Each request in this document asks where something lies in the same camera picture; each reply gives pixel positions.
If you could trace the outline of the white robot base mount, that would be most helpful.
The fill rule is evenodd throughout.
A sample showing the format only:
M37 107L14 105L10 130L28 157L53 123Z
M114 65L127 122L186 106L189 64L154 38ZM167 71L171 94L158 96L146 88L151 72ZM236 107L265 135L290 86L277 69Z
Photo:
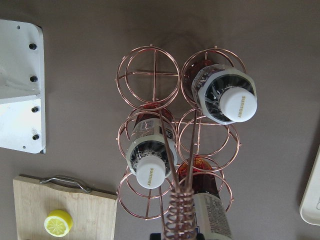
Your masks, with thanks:
M0 21L0 146L46 152L43 30L6 19Z

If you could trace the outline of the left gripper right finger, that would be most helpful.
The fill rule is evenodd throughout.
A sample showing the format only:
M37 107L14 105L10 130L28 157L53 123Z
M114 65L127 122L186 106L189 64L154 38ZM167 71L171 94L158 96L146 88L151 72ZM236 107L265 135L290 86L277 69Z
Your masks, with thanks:
M196 236L196 240L204 240L204 236L202 233L198 233Z

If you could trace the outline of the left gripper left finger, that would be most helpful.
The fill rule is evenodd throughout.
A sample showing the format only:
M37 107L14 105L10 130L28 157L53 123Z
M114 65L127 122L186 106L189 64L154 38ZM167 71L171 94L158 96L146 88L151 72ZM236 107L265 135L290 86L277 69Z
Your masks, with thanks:
M149 240L162 240L161 233L151 233L149 235Z

